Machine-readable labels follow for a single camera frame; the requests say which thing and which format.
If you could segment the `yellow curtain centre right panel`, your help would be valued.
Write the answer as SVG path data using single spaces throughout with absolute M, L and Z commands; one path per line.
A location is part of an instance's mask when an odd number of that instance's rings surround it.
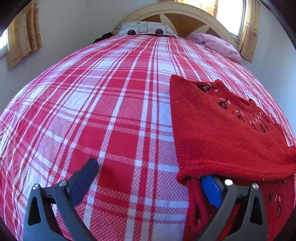
M 258 39 L 259 29 L 259 1 L 247 0 L 243 31 L 238 50 L 242 58 L 252 62 Z

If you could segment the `red embroidered knit sweater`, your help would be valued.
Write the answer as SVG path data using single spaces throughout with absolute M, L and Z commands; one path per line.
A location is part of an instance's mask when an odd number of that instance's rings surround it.
M 208 175 L 238 185 L 257 183 L 267 238 L 274 240 L 295 207 L 295 146 L 287 144 L 281 125 L 220 80 L 191 82 L 173 75 L 170 102 L 177 181 L 189 196 L 184 240 L 195 239 L 215 214 L 201 187 Z

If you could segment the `cream wooden headboard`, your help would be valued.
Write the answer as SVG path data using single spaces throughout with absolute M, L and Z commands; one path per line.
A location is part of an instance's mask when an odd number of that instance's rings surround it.
M 119 24 L 132 21 L 159 22 L 168 25 L 177 36 L 186 38 L 191 33 L 206 33 L 219 37 L 238 48 L 230 32 L 209 13 L 194 6 L 161 2 L 144 6 L 123 18 Z

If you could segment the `yellow curtain side window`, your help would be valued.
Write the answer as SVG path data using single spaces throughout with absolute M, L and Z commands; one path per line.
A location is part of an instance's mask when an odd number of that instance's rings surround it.
M 39 2 L 31 1 L 7 28 L 6 60 L 11 69 L 29 54 L 42 48 Z

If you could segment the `yellow curtain panel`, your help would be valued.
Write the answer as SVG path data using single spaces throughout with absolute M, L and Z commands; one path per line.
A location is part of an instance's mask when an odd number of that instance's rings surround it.
M 243 31 L 238 50 L 242 58 L 252 62 L 258 39 L 259 29 L 259 1 L 247 0 Z
M 196 8 L 202 9 L 210 15 L 217 17 L 218 0 L 158 0 L 158 2 L 174 2 L 189 4 Z

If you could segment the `grey patterned pillow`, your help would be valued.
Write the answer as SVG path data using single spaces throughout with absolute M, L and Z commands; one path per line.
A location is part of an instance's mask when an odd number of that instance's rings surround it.
M 154 35 L 154 36 L 173 36 L 177 37 L 177 34 L 166 24 L 158 22 L 147 21 L 131 21 L 118 25 L 118 36 L 130 36 L 130 35 Z

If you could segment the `yellow curtain centre left panel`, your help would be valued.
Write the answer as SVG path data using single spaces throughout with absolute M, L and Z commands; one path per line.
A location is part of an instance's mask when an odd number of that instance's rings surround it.
M 217 17 L 218 0 L 158 0 L 158 2 L 174 2 L 189 4 L 196 8 L 202 9 L 210 15 Z

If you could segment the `pink pillow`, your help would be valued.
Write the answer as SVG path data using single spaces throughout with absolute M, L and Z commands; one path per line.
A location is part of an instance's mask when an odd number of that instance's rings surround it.
M 242 64 L 242 57 L 236 48 L 223 39 L 205 33 L 191 33 L 188 39 L 196 44 L 203 45 L 238 64 Z

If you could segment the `black cloth beside bed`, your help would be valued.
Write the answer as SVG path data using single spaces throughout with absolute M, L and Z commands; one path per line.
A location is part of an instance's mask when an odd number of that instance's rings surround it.
M 98 43 L 98 42 L 103 41 L 103 40 L 106 40 L 106 39 L 109 39 L 112 36 L 113 36 L 112 32 L 106 33 L 106 34 L 102 35 L 100 38 L 95 39 L 93 44 Z

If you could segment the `red white plaid bedspread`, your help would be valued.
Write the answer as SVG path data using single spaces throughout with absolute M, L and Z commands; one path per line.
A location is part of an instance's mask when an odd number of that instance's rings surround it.
M 101 166 L 76 210 L 98 240 L 182 240 L 188 195 L 176 180 L 172 75 L 221 80 L 285 132 L 287 118 L 243 66 L 189 40 L 113 37 L 65 57 L 21 89 L 1 114 L 1 219 L 21 240 L 34 184 Z

